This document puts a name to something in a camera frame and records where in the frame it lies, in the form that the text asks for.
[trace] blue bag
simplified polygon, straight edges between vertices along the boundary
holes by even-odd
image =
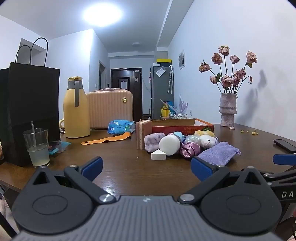
[[[113,120],[109,122],[108,133],[109,134],[124,134],[129,131],[133,133],[135,130],[135,124],[129,120]]]

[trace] flower vase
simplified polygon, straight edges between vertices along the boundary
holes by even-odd
[[[234,115],[237,113],[237,98],[232,93],[221,93],[220,110],[221,126],[231,127],[234,125]]]

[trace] dark wooden door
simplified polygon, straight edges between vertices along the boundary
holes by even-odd
[[[140,121],[142,108],[142,68],[112,69],[111,88],[121,88],[133,94],[133,120]]]

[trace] mug handle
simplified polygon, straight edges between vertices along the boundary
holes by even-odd
[[[62,126],[62,123],[64,122],[64,119],[61,119],[60,121],[59,121],[59,127],[62,129],[62,130],[64,130],[65,129],[65,126]]]

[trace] smartphone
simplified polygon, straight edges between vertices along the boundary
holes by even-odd
[[[296,153],[296,147],[286,142],[285,140],[274,140],[274,143],[277,144],[279,147],[285,149],[289,153]]]

